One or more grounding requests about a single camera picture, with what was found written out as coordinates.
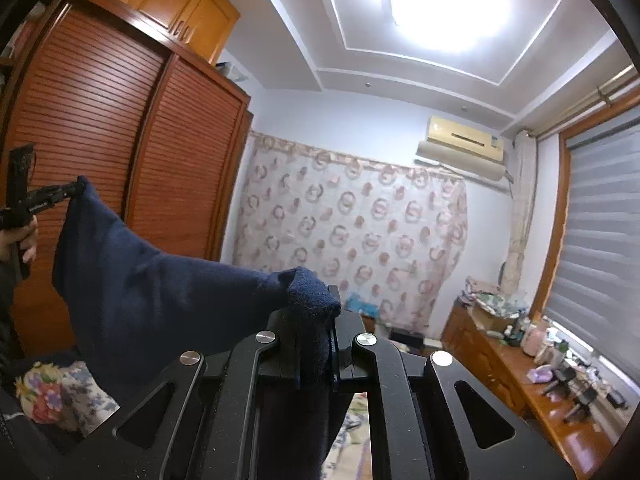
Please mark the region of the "person's left hand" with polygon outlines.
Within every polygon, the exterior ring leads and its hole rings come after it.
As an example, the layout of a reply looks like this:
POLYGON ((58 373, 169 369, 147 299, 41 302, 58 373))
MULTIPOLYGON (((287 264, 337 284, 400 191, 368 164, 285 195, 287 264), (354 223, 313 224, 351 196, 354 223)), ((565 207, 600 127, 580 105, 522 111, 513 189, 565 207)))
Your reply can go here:
POLYGON ((38 221, 32 217, 28 226, 0 231, 0 260, 10 262, 12 248, 17 246, 22 261, 29 264, 37 255, 38 221))

